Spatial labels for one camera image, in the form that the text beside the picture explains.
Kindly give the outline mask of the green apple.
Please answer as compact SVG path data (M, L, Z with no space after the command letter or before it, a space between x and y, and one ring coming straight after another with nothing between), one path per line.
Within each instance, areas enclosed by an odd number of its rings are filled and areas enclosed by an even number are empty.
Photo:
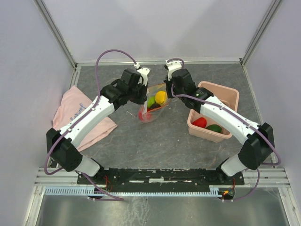
M149 108L152 104L156 103L155 101L155 97L152 96L152 97L149 97L148 98L148 101L147 101L147 107Z

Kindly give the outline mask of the yellow lemon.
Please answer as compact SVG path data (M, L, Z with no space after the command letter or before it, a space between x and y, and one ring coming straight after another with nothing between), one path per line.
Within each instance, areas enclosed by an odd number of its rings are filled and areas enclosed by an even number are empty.
M167 100L167 94L165 91L158 91L155 95L155 102L159 105L164 105Z

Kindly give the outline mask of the clear zip top bag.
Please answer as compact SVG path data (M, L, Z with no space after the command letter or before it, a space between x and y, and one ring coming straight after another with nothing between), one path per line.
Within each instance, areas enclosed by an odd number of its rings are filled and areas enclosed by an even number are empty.
M138 119L143 123L156 120L169 103L165 83L148 87L146 94L147 100L138 111Z

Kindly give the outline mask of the red apple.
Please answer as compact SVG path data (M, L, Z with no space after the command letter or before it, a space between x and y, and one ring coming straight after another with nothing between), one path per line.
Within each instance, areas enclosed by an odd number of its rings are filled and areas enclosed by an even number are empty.
M139 110L138 112L138 118L140 121L145 122L147 120L147 115L143 113L142 110Z

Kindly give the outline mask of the small red fruit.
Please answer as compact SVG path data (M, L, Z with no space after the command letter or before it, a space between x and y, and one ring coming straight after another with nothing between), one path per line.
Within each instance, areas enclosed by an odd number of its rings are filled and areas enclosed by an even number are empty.
M207 126L207 120L204 117L200 117L191 123L194 126L205 128Z

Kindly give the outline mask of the pink plastic bin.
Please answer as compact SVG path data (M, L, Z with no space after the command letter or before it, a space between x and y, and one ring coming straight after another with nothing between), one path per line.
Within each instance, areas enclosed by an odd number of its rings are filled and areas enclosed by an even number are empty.
M227 107L234 110L235 112L238 109L238 102L239 102L239 92L236 89L225 87L222 85L218 85L215 83L207 82L207 81L201 81L198 84L198 87L204 87L207 90L211 91L215 96L217 96L221 102L223 102ZM205 118L206 119L206 126L204 128L198 127L193 125L192 123L199 118ZM206 139L215 143L219 143L223 141L224 139L229 139L232 137L232 134L228 132L223 126L221 126L219 123L215 122L211 118L204 116L202 114L197 113L194 110L190 110L188 119L187 119L187 125L188 125L188 133L190 135L200 137L202 139ZM216 131L208 130L207 127L210 125L219 125L222 130L221 133L218 133Z

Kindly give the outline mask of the dark purple plum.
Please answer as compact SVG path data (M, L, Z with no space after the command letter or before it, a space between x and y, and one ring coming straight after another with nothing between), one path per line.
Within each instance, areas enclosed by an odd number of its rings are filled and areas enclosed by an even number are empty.
M154 109L157 109L157 108L160 108L160 107L161 107L160 104L154 103L154 104L152 104L152 105L149 107L149 110L151 111L151 110L154 110Z

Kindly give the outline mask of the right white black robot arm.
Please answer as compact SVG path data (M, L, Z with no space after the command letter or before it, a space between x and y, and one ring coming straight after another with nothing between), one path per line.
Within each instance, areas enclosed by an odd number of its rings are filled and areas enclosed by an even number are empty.
M220 165L216 172L219 183L227 184L233 175L245 169L258 169L276 151L269 124L260 125L244 118L208 89L197 87L187 69L169 69L164 82L168 98L179 98L186 107L214 120L242 144L238 154Z

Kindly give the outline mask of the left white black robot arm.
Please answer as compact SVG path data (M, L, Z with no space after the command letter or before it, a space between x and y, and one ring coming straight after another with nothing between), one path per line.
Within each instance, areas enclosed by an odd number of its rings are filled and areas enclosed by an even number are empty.
M98 184L103 181L103 166L78 151L82 140L104 118L131 101L144 104L147 97L150 69L125 69L121 78L104 86L100 96L69 124L59 130L51 128L47 134L47 157L55 160L67 172L78 171Z

